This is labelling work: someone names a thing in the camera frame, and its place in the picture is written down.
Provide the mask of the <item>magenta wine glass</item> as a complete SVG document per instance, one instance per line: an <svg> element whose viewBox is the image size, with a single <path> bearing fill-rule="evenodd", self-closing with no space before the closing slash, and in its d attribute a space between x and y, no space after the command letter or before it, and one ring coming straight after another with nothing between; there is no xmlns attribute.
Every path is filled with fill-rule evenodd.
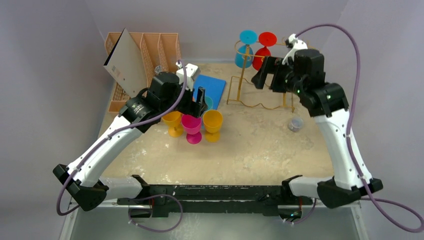
<svg viewBox="0 0 424 240"><path fill-rule="evenodd" d="M186 140L189 144L196 145L201 142L202 134L200 129L202 120L200 117L193 117L188 114L183 114L181 118L181 125L186 132Z"/></svg>

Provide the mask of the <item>yellow front wine glass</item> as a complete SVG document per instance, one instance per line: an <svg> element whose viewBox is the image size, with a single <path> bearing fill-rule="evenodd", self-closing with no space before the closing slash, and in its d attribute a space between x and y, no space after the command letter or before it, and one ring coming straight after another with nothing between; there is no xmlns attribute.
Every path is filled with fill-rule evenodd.
<svg viewBox="0 0 424 240"><path fill-rule="evenodd" d="M164 115L161 120L168 126L168 134L171 137L178 138L183 134L182 114L179 111L172 111Z"/></svg>

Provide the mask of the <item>light blue wine glass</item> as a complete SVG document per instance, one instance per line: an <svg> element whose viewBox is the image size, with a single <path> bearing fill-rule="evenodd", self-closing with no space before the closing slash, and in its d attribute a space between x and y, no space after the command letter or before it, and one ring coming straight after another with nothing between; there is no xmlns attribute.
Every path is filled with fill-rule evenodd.
<svg viewBox="0 0 424 240"><path fill-rule="evenodd" d="M201 118L203 118L203 115L207 112L213 109L213 100L209 96L204 97L204 101L206 104L206 110L202 113Z"/></svg>
<svg viewBox="0 0 424 240"><path fill-rule="evenodd" d="M253 50L251 45L256 43L258 35L253 30L244 30L239 34L239 41L242 45L238 48L234 63L239 68L249 68L253 62Z"/></svg>

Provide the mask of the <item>red wine glass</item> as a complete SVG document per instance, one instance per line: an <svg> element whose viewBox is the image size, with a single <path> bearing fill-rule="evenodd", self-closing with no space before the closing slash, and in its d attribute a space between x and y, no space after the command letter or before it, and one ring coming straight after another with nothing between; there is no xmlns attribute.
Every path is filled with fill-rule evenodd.
<svg viewBox="0 0 424 240"><path fill-rule="evenodd" d="M269 31L262 32L258 37L258 41L262 45L262 48L256 51L252 61L252 67L257 71L260 70L264 57L271 55L271 51L268 47L272 47L277 43L277 36Z"/></svg>

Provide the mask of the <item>light blue front wine glass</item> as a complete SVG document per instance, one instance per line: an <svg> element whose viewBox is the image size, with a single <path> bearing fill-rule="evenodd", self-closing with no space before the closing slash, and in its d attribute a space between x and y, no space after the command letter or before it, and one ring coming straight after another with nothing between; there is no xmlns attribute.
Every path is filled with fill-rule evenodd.
<svg viewBox="0 0 424 240"><path fill-rule="evenodd" d="M204 97L204 101L206 104L206 110L202 113L201 118L203 118L203 115L207 112L213 109L213 100L209 96Z"/></svg>

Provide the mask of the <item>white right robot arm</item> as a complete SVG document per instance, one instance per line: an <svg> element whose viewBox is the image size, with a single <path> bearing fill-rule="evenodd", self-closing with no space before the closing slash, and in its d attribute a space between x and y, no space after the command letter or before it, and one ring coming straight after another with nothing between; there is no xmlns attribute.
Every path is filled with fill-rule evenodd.
<svg viewBox="0 0 424 240"><path fill-rule="evenodd" d="M288 204L300 197L319 199L330 209L338 208L383 189L365 166L349 125L349 103L343 88L325 80L325 58L316 49L297 50L284 62L280 57L266 56L258 73L252 78L262 89L272 75L270 89L299 97L318 126L333 167L334 175L313 178L296 175L282 182L280 196Z"/></svg>

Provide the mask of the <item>yellow wine glass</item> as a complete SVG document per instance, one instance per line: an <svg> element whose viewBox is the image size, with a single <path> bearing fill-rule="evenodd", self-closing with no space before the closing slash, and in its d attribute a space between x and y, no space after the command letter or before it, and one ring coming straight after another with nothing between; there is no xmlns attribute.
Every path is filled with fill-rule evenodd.
<svg viewBox="0 0 424 240"><path fill-rule="evenodd" d="M179 111L172 111L164 115L161 120L168 126L168 134L171 137L178 138L183 134L182 114Z"/></svg>
<svg viewBox="0 0 424 240"><path fill-rule="evenodd" d="M223 125L223 115L214 109L206 111L202 116L205 129L205 139L210 143L216 143L221 138L221 127Z"/></svg>

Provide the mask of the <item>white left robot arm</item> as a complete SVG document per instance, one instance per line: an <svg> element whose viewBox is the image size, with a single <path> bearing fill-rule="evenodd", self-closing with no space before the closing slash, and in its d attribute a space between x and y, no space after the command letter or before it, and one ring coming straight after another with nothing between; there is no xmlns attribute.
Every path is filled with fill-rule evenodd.
<svg viewBox="0 0 424 240"><path fill-rule="evenodd" d="M150 86L124 104L108 129L86 152L70 164L58 164L53 169L62 183L59 194L67 191L86 212L109 199L127 198L138 205L146 203L149 191L140 176L107 179L102 174L130 143L166 114L177 111L198 118L206 111L206 89L192 90L187 81L184 77L180 82L171 72L154 76Z"/></svg>

